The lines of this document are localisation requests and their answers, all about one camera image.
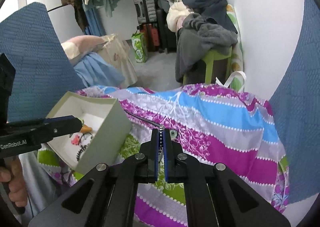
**blue quilted blanket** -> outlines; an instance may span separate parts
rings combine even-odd
[[[320,11],[314,0],[305,0],[296,50],[270,99],[276,129],[289,160],[290,203],[320,191],[319,81]]]
[[[9,121],[45,117],[68,90],[84,88],[43,4],[32,3],[0,23],[0,52],[16,69]]]

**white box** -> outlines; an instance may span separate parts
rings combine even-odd
[[[131,130],[131,122],[117,99],[90,98],[67,92],[49,112],[48,118],[73,115],[91,127],[94,137],[77,161],[80,146],[69,135],[55,137],[48,144],[73,170],[86,174],[99,163],[113,165]]]

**pile of clothes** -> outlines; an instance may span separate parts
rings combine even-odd
[[[237,30],[227,15],[227,0],[175,0],[167,15],[168,28],[177,34],[175,77],[183,75],[209,50],[228,55],[237,43]]]

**human hand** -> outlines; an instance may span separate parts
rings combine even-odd
[[[9,199],[15,202],[17,207],[25,207],[27,205],[27,188],[23,179],[22,166],[18,157],[11,163],[11,171],[13,178],[11,178],[9,170],[0,167],[0,182],[9,182]]]

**pillow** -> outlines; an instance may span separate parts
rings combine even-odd
[[[73,37],[61,45],[68,56],[68,59],[73,59],[80,54],[86,55],[89,52],[96,52],[102,49],[105,45],[105,40],[94,35],[80,35]]]

